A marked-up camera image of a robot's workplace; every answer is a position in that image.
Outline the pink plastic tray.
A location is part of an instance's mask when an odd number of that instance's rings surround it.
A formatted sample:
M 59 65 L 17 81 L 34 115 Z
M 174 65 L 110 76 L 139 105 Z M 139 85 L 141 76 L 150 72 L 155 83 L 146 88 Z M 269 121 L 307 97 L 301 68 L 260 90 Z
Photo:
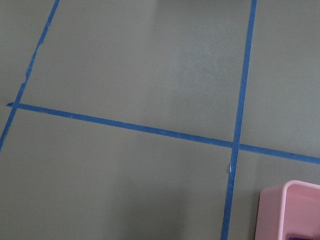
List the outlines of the pink plastic tray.
M 265 188 L 258 203 L 256 240 L 320 238 L 320 186 L 299 180 Z

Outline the purple microfibre cloth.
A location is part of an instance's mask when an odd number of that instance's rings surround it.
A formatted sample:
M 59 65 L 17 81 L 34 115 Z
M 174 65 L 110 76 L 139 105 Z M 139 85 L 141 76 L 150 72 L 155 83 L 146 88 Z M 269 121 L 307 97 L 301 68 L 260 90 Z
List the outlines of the purple microfibre cloth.
M 289 236 L 288 240 L 313 240 L 313 239 L 306 236 Z

